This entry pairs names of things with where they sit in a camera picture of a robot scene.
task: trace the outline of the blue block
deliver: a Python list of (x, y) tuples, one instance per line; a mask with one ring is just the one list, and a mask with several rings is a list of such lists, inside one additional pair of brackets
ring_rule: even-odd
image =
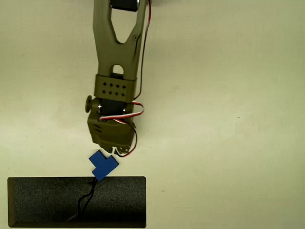
[(100, 150), (93, 154), (89, 160), (95, 166), (95, 169), (92, 171), (92, 173), (98, 179), (98, 181), (103, 180), (119, 165), (113, 156), (106, 158)]

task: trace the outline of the black cable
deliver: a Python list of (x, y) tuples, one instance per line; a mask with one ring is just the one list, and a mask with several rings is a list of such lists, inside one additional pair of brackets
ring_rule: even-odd
[(143, 45), (143, 52), (142, 52), (142, 62), (141, 62), (141, 82), (140, 82), (140, 91), (138, 93), (138, 95), (134, 98), (134, 100), (136, 100), (142, 93), (142, 85), (143, 85), (143, 63), (144, 63), (144, 53), (145, 53), (145, 46), (146, 46), (146, 40), (147, 40), (147, 34), (148, 34), (148, 29), (149, 29), (149, 25), (151, 23), (151, 18), (152, 18), (152, 4), (151, 4), (151, 0), (148, 0), (148, 9), (149, 9), (149, 14), (148, 14), (148, 21), (147, 21), (147, 26), (146, 26), (146, 31), (145, 31), (145, 37), (144, 37), (144, 45)]
[[(77, 204), (77, 206), (78, 206), (78, 214), (77, 214), (77, 217), (81, 217), (81, 216), (83, 215), (83, 213), (84, 213), (86, 207), (88, 206), (90, 200), (91, 200), (92, 197), (93, 197), (94, 188), (95, 188), (97, 182), (98, 182), (98, 180), (94, 177), (94, 178), (93, 178), (93, 181), (92, 181), (92, 189), (91, 189), (91, 191), (90, 191), (88, 194), (86, 194), (86, 195), (84, 195), (84, 196), (82, 196), (82, 197), (79, 198), (78, 204)], [(88, 196), (90, 196), (89, 199), (87, 200), (87, 202), (86, 202), (85, 206), (83, 207), (83, 209), (81, 209), (81, 200), (84, 199), (84, 198), (86, 198), (86, 197), (88, 197)]]
[(79, 217), (82, 217), (82, 215), (84, 214), (84, 212), (85, 212), (85, 210), (86, 210), (86, 208), (87, 208), (87, 206), (88, 206), (90, 200), (92, 199), (92, 197), (93, 197), (93, 195), (94, 195), (94, 188), (95, 188), (95, 186), (96, 186), (96, 184), (97, 184), (97, 181), (98, 181), (98, 180), (95, 180), (95, 181), (93, 182), (92, 190), (91, 190), (91, 196), (90, 196), (89, 199), (87, 200), (85, 206), (82, 208), (82, 211), (81, 211)]

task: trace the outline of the white surface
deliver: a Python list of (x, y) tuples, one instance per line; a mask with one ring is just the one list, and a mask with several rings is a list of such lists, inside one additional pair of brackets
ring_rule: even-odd
[[(147, 228), (304, 228), (305, 1), (152, 10), (139, 147), (111, 174), (146, 176)], [(92, 14), (92, 0), (0, 2), (3, 229), (7, 177), (91, 175)]]

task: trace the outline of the hole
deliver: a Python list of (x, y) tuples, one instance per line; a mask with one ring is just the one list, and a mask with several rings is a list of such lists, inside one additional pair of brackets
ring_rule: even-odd
[(120, 65), (115, 65), (112, 70), (113, 73), (124, 75), (124, 69)]
[(137, 13), (126, 10), (112, 9), (111, 21), (116, 38), (120, 43), (125, 43), (136, 24)]

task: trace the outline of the red and white wire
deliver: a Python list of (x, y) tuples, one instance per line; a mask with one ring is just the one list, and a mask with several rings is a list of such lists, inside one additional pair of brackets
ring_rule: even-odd
[(118, 122), (118, 123), (121, 123), (121, 124), (125, 124), (125, 125), (131, 126), (132, 129), (133, 129), (133, 131), (134, 131), (134, 134), (135, 134), (135, 143), (134, 143), (134, 146), (133, 146), (132, 150), (130, 150), (130, 151), (129, 151), (128, 153), (126, 153), (125, 155), (121, 155), (121, 154), (119, 153), (118, 149), (115, 148), (115, 150), (116, 150), (116, 152), (117, 152), (117, 154), (118, 154), (119, 157), (126, 157), (126, 156), (128, 156), (129, 154), (131, 154), (131, 153), (136, 149), (137, 144), (138, 144), (138, 134), (137, 134), (137, 131), (136, 131), (136, 129), (134, 128), (134, 126), (133, 126), (132, 124), (126, 123), (126, 122), (121, 121), (121, 120), (118, 120), (118, 119), (114, 119), (114, 121), (116, 121), (116, 122)]
[(132, 150), (130, 150), (128, 153), (126, 153), (125, 155), (121, 155), (118, 151), (118, 149), (116, 147), (114, 147), (114, 150), (116, 150), (117, 154), (119, 157), (126, 157), (128, 156), (129, 154), (131, 154), (137, 147), (137, 144), (138, 144), (138, 134), (137, 134), (137, 131), (135, 129), (135, 127), (130, 124), (130, 123), (127, 123), (127, 122), (124, 122), (122, 121), (122, 119), (125, 119), (125, 118), (131, 118), (131, 117), (136, 117), (136, 116), (139, 116), (141, 114), (143, 114), (144, 112), (144, 106), (142, 103), (140, 102), (137, 102), (137, 101), (133, 101), (131, 102), (133, 105), (138, 105), (138, 106), (141, 106), (142, 107), (142, 110), (140, 112), (135, 112), (135, 113), (131, 113), (131, 114), (122, 114), (122, 115), (111, 115), (111, 116), (101, 116), (100, 117), (100, 121), (106, 121), (106, 120), (114, 120), (120, 124), (124, 124), (124, 125), (129, 125), (133, 131), (134, 131), (134, 134), (135, 134), (135, 144), (132, 148)]
[(144, 112), (144, 106), (142, 105), (142, 103), (137, 102), (137, 101), (133, 101), (131, 102), (133, 105), (137, 105), (137, 106), (141, 106), (142, 110), (140, 112), (135, 112), (135, 113), (130, 113), (130, 114), (122, 114), (122, 115), (111, 115), (111, 116), (101, 116), (100, 117), (100, 121), (106, 121), (106, 120), (114, 120), (114, 119), (125, 119), (125, 118), (132, 118), (132, 117), (136, 117), (139, 116), (141, 114), (143, 114)]

